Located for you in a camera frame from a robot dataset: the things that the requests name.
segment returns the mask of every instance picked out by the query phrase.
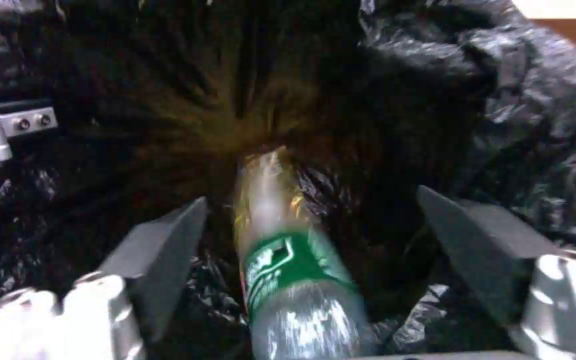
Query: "bottle label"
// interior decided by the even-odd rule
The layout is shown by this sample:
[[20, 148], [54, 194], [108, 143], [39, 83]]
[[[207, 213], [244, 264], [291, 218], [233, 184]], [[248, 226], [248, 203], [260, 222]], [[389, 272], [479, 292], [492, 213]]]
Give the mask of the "bottle label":
[[244, 294], [250, 322], [272, 295], [302, 281], [355, 285], [329, 240], [320, 232], [280, 232], [262, 241], [244, 260]]

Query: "robotic arm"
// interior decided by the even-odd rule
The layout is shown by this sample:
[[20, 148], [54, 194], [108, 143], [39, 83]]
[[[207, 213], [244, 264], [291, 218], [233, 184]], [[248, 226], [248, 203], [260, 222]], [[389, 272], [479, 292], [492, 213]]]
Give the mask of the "robotic arm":
[[[45, 100], [0, 104], [0, 162], [8, 140], [57, 127]], [[452, 267], [519, 352], [420, 354], [365, 360], [576, 360], [576, 253], [562, 251], [494, 205], [456, 202], [420, 187], [418, 202]], [[196, 199], [128, 233], [98, 271], [52, 292], [0, 300], [0, 360], [145, 360], [165, 333], [203, 232]]]

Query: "trash bag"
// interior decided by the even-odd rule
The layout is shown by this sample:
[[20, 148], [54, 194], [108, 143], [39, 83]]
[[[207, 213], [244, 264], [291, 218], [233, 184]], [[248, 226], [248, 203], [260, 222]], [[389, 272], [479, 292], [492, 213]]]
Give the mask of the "trash bag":
[[161, 358], [251, 357], [229, 204], [238, 159], [277, 144], [382, 354], [510, 348], [418, 185], [576, 244], [576, 50], [509, 0], [0, 2], [0, 101], [34, 96], [61, 133], [0, 166], [0, 296], [63, 294], [131, 226], [208, 195]]

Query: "plastic bottle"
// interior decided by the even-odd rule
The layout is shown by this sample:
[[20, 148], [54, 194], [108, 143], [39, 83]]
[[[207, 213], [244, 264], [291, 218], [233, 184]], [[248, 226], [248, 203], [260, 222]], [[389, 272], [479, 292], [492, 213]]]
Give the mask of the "plastic bottle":
[[256, 360], [372, 354], [361, 296], [317, 230], [286, 150], [249, 158], [235, 198], [235, 238]]

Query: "black plastic bag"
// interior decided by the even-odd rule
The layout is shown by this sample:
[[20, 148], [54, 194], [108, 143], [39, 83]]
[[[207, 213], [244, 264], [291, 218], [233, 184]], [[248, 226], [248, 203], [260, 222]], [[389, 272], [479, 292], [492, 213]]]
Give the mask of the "black plastic bag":
[[509, 346], [435, 264], [418, 185], [576, 244], [576, 50], [509, 1], [1, 2], [0, 101], [34, 96], [62, 135], [0, 169], [0, 295], [64, 292], [132, 225], [208, 194], [163, 358], [250, 357], [227, 205], [263, 144], [302, 153], [384, 354]]

